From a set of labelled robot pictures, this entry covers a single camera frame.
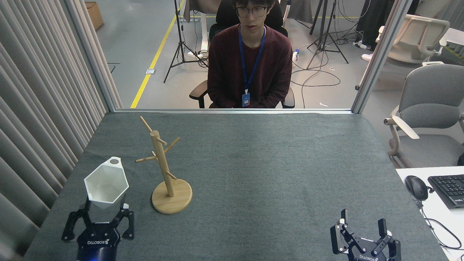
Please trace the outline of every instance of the black mouse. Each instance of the black mouse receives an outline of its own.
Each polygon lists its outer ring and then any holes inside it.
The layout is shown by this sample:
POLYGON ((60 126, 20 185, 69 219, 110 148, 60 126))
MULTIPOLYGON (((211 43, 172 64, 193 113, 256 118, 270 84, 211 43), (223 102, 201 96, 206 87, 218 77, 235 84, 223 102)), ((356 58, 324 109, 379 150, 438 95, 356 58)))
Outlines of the black mouse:
POLYGON ((426 200, 429 197, 426 184, 416 176, 407 176, 405 178, 407 190, 418 200, 426 200))

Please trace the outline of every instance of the glasses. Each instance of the glasses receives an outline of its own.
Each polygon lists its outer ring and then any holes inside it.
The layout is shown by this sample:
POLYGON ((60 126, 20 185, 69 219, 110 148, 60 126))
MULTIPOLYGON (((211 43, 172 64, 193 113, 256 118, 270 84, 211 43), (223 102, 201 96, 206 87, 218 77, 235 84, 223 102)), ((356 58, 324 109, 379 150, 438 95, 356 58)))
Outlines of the glasses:
POLYGON ((250 11, 255 17, 261 17, 264 15, 267 8, 268 7, 253 7, 252 9, 248 9, 246 7, 236 7, 235 10, 237 10, 237 15, 240 18, 247 17, 250 11))

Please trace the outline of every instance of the blue lanyard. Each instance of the blue lanyard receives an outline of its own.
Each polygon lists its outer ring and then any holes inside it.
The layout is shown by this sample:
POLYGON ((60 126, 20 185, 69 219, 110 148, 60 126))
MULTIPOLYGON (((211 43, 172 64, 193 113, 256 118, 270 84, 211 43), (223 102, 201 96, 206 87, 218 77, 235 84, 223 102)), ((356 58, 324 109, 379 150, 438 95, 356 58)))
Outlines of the blue lanyard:
POLYGON ((243 54, 243 42, 242 42, 242 25, 238 27, 238 44, 240 45, 240 57, 242 58, 242 69, 243 69, 243 80, 245 83, 245 94, 248 93, 248 89, 251 85, 251 80, 253 80, 253 76, 255 75, 256 67, 258 66, 259 58, 261 58, 261 54, 264 49, 264 40, 266 38, 266 28, 264 28, 263 38, 261 39, 261 46, 259 47, 258 56, 256 57, 255 65, 253 66, 253 70, 251 71, 250 78, 247 79, 246 76, 246 68, 245 68, 245 57, 243 54))

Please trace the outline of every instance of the keyboard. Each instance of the keyboard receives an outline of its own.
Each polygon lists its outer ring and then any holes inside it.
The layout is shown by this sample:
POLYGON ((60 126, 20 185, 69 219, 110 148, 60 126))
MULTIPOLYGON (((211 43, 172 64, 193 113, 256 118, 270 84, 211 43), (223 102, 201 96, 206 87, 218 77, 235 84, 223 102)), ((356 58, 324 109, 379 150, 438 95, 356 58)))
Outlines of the keyboard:
POLYGON ((449 209, 464 208, 464 175, 431 176, 427 180, 449 209))

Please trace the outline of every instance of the white hexagonal cup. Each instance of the white hexagonal cup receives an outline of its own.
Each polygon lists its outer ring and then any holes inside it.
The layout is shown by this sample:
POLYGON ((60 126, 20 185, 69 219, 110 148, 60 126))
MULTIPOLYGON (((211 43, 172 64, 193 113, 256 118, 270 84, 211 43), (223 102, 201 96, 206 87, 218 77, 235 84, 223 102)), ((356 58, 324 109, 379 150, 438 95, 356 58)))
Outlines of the white hexagonal cup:
POLYGON ((121 158, 118 157, 111 157, 98 166, 84 179, 84 183, 89 200, 101 209, 119 203, 129 188, 121 158))

